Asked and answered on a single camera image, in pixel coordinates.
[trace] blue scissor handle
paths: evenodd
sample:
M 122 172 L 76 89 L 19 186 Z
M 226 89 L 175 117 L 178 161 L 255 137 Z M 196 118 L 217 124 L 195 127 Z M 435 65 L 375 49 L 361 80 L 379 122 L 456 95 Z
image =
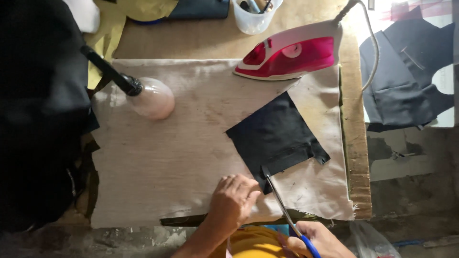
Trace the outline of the blue scissor handle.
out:
M 305 235 L 301 235 L 301 240 L 303 240 L 303 242 L 306 244 L 306 247 L 313 255 L 313 258 L 321 258 L 319 252 L 317 249 L 315 249 L 315 246 L 312 244 L 311 240 L 309 240 Z

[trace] ironing board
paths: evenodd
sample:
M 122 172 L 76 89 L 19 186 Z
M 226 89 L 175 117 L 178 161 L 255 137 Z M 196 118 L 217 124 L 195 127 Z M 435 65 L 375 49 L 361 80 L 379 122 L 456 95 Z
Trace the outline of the ironing board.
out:
M 284 1 L 277 10 L 268 29 L 258 35 L 246 35 L 239 31 L 230 8 L 224 20 L 165 21 L 153 26 L 139 26 L 127 21 L 115 52 L 120 59 L 217 59 L 243 58 L 257 43 L 268 36 L 304 24 L 333 18 L 347 0 Z M 340 49 L 342 128 L 346 165 L 348 169 L 349 195 L 358 205 L 355 219 L 371 218 L 368 152 L 361 97 L 361 77 L 358 45 L 353 28 L 363 17 L 348 15 L 343 21 L 344 35 Z M 293 214 L 302 218 L 304 214 Z M 82 221 L 81 216 L 63 218 L 62 223 Z M 199 221 L 199 216 L 186 221 Z M 167 225 L 179 225 L 169 220 Z

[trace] left hand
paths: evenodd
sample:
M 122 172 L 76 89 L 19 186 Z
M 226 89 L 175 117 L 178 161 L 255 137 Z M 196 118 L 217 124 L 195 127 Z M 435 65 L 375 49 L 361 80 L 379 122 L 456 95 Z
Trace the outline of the left hand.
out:
M 233 234 L 249 218 L 260 191 L 253 188 L 258 182 L 242 174 L 222 177 L 210 203 L 205 219 L 227 236 Z

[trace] person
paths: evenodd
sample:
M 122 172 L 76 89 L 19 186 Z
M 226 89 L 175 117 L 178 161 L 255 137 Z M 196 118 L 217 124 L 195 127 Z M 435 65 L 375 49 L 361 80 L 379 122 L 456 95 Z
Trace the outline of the person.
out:
M 266 227 L 241 228 L 261 194 L 257 186 L 257 181 L 241 174 L 223 177 L 213 193 L 206 218 L 172 258 L 224 258 L 228 257 L 227 249 L 233 258 L 288 257 L 289 251 L 280 243 L 282 239 L 294 253 L 312 258 L 297 237 L 283 236 Z M 322 258 L 356 258 L 322 223 L 298 221 L 296 226 Z

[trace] yellow shirt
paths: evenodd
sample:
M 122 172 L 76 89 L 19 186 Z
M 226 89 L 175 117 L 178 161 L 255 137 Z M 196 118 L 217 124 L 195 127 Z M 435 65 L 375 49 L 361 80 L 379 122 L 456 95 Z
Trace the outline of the yellow shirt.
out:
M 230 237 L 233 258 L 285 258 L 284 251 L 274 230 L 250 226 L 237 230 Z M 226 241 L 223 242 L 209 258 L 226 257 Z

